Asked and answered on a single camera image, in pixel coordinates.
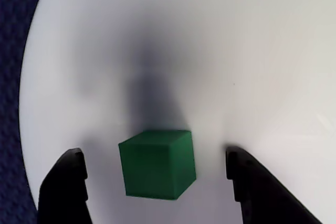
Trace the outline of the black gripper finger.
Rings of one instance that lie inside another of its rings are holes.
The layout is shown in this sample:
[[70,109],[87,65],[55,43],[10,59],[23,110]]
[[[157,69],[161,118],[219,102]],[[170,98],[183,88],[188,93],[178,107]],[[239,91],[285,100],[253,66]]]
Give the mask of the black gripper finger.
[[87,178],[82,150],[65,151],[40,186],[38,223],[92,223],[86,203]]
[[259,161],[239,146],[227,146],[226,177],[233,182],[243,223],[320,223]]

